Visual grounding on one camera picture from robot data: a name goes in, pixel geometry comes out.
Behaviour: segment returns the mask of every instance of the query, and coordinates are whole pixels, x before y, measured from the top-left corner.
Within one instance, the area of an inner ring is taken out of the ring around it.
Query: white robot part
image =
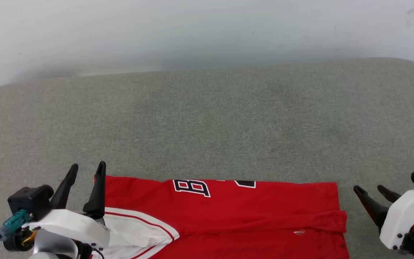
[[[379,239],[387,248],[397,249],[413,225],[414,190],[409,190],[389,208]]]
[[[66,209],[51,210],[43,219],[28,224],[54,234],[106,249],[110,244],[110,230],[92,218]]]

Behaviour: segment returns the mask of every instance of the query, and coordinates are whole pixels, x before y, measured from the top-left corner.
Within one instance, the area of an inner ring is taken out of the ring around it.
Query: white background
[[[414,61],[414,0],[0,0],[0,85],[364,57]]]

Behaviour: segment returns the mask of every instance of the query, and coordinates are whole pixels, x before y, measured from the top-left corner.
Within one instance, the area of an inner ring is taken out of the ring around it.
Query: gray fabric surface
[[[0,87],[0,224],[23,186],[54,188],[72,163],[81,211],[110,175],[338,182],[353,259],[387,250],[352,191],[414,188],[414,63],[359,59],[72,77]],[[10,254],[0,244],[0,258]]]

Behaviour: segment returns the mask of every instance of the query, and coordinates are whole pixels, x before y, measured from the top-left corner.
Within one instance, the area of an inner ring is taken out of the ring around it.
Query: red fabric
[[[207,196],[176,191],[172,180],[107,176],[105,205],[146,213],[179,232],[154,259],[349,257],[336,183],[202,182]]]

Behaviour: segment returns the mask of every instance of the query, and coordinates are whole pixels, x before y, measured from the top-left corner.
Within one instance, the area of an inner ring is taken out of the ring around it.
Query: red stripe
[[[132,257],[131,259],[138,258],[138,257],[140,257],[141,255],[145,254],[146,252],[150,251],[150,250],[151,250],[151,249],[153,249],[153,248],[154,248],[154,246],[150,247],[149,249],[146,249],[143,253],[141,253],[141,254],[139,254],[139,255],[137,255],[137,256],[134,256],[134,257]]]
[[[148,221],[146,221],[146,220],[144,220],[144,219],[142,219],[142,218],[139,218],[139,217],[137,217],[137,216],[124,215],[124,214],[119,214],[119,213],[111,213],[111,212],[105,212],[105,214],[116,215],[116,216],[123,216],[123,217],[128,217],[128,218],[136,218],[136,219],[138,219],[138,220],[143,221],[144,223],[146,223],[146,224],[148,224],[148,225],[152,225],[152,226],[156,226],[156,227],[162,228],[164,231],[166,231],[166,233],[167,233],[167,234],[169,234],[169,236],[170,236],[170,238],[172,239],[172,241],[175,241],[174,236],[172,236],[172,234],[170,234],[170,232],[169,232],[167,229],[163,228],[163,227],[162,227],[162,226],[160,226],[160,225],[150,223],[150,222],[148,222]]]

